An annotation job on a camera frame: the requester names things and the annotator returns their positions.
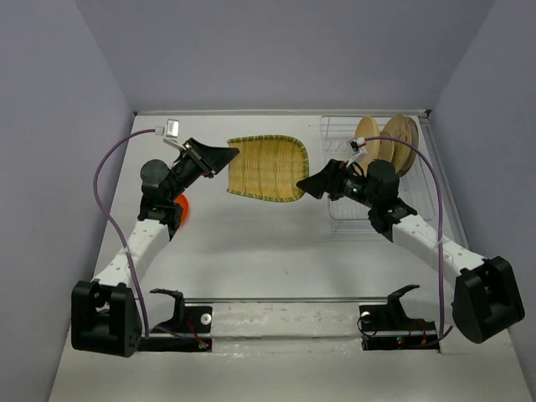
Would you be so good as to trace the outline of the green bamboo-pattern tray plate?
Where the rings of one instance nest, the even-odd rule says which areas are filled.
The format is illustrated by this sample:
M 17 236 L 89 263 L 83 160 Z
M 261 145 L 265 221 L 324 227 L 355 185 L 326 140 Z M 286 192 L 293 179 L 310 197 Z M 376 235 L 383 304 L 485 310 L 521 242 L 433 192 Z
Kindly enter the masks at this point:
M 228 193 L 272 203 L 303 197 L 296 183 L 309 176 L 309 158 L 300 140 L 260 135 L 231 138 L 227 144 L 239 150 L 228 166 Z

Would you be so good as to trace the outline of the small cream calligraphy plate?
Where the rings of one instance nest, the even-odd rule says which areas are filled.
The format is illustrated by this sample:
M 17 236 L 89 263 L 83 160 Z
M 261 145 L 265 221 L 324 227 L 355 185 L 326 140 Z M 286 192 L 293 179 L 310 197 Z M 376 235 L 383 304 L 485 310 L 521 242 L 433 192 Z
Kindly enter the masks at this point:
M 382 140 L 379 141 L 378 159 L 392 162 L 397 169 L 401 169 L 405 147 L 401 143 L 389 141 L 389 138 L 404 139 L 404 136 L 398 131 L 388 130 L 382 130 L 379 135 Z

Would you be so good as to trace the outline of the beige bird-pattern plate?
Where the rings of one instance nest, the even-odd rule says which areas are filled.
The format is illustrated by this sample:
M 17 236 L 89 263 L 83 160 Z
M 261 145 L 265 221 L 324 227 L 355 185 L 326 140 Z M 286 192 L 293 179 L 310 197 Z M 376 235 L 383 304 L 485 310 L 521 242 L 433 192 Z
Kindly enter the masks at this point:
M 386 123 L 384 130 L 394 139 L 407 142 L 413 146 L 407 147 L 400 142 L 394 143 L 394 155 L 391 162 L 394 164 L 395 171 L 398 175 L 403 176 L 410 170 L 416 158 L 415 148 L 419 146 L 417 125 L 410 117 L 397 115 Z

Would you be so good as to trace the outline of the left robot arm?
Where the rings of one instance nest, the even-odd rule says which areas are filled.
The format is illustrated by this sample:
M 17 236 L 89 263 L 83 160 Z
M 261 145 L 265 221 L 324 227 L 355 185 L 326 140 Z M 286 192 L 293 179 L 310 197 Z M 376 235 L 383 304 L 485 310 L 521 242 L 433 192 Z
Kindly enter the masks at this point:
M 71 292 L 70 340 L 73 349 L 128 358 L 155 329 L 173 333 L 188 319 L 183 293 L 141 280 L 171 242 L 183 220 L 178 198 L 198 178 L 212 178 L 240 153 L 236 147 L 210 147 L 189 138 L 172 165 L 159 159 L 140 170 L 142 198 L 130 235 L 106 268 Z

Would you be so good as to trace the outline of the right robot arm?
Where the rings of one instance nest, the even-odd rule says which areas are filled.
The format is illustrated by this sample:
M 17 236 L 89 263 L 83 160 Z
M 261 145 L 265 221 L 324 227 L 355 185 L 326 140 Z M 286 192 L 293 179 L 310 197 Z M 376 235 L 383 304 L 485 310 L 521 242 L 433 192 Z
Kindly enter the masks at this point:
M 377 233 L 427 263 L 441 286 L 451 286 L 451 313 L 443 312 L 440 318 L 450 317 L 469 341 L 483 343 L 525 318 L 511 264 L 500 256 L 488 259 L 469 251 L 428 225 L 399 196 L 399 176 L 391 162 L 375 160 L 358 175 L 332 159 L 296 185 L 316 199 L 349 198 L 368 207 L 368 220 Z

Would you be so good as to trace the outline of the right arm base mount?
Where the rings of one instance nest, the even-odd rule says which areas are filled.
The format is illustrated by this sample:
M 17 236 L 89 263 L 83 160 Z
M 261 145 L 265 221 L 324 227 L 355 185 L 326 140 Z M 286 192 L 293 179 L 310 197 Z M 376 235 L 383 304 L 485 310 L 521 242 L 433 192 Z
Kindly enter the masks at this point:
M 359 307 L 356 326 L 364 351 L 440 350 L 436 325 L 423 317 L 408 316 L 403 307 L 405 294 L 419 288 L 403 286 L 388 294 L 383 304 Z

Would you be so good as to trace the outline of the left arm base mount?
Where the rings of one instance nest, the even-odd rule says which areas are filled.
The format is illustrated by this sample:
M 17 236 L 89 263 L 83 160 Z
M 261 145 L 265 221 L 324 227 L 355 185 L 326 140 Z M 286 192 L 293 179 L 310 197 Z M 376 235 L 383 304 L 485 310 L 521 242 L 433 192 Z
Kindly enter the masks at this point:
M 213 307 L 187 303 L 182 292 L 163 288 L 149 291 L 145 301 L 150 334 L 138 352 L 210 353 Z

